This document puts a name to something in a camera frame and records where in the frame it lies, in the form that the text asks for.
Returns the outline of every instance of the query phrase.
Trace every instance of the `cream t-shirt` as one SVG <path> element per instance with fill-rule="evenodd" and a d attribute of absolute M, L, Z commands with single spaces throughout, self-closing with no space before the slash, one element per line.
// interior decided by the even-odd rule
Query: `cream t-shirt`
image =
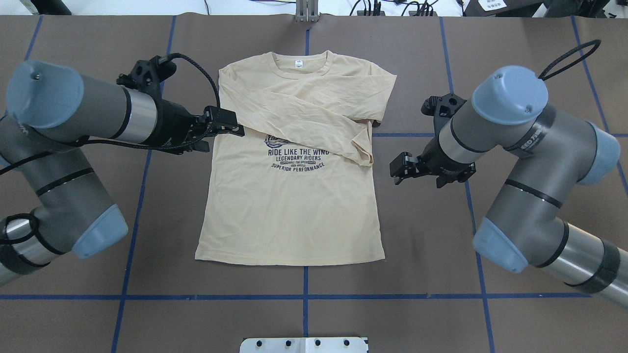
<path fill-rule="evenodd" d="M 330 51 L 266 53 L 220 70 L 220 102 L 245 127 L 217 136 L 196 259 L 317 266 L 384 258 L 372 122 L 396 76 Z"/>

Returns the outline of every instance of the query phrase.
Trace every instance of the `gray metal bracket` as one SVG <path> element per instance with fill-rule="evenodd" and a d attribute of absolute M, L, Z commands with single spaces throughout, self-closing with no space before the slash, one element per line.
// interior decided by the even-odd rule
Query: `gray metal bracket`
<path fill-rule="evenodd" d="M 318 0 L 296 0 L 297 22 L 318 22 Z"/>

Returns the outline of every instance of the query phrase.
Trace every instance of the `white paper label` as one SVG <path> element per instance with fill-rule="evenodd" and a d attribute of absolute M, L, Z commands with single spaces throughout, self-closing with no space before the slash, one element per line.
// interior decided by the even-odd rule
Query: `white paper label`
<path fill-rule="evenodd" d="M 493 11 L 506 7 L 504 0 L 477 0 L 484 11 Z"/>

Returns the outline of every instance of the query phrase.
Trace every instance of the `neckline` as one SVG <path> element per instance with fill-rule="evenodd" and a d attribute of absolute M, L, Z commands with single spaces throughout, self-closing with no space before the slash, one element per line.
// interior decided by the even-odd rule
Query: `neckline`
<path fill-rule="evenodd" d="M 270 69 L 277 76 L 283 77 L 285 79 L 302 79 L 304 77 L 314 77 L 314 76 L 325 75 L 331 68 L 332 61 L 333 61 L 333 53 L 330 52 L 329 50 L 325 50 L 321 54 L 316 54 L 316 55 L 281 55 L 281 54 L 277 54 L 273 52 L 268 52 L 265 54 L 265 56 L 266 56 L 266 63 L 268 64 Z M 326 61 L 323 67 L 319 68 L 318 70 L 314 72 L 308 72 L 308 73 L 285 72 L 281 70 L 277 66 L 277 63 L 275 62 L 275 60 L 299 60 L 299 59 L 316 60 L 316 59 L 321 59 L 321 58 L 326 58 Z"/>

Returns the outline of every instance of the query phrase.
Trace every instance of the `logo on shirt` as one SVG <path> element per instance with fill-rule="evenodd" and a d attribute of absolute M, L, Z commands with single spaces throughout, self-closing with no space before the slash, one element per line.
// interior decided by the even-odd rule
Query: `logo on shirt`
<path fill-rule="evenodd" d="M 314 171 L 325 166 L 328 151 L 300 146 L 286 139 L 266 135 L 264 143 L 269 147 L 268 157 L 272 158 L 271 167 L 281 171 Z"/>

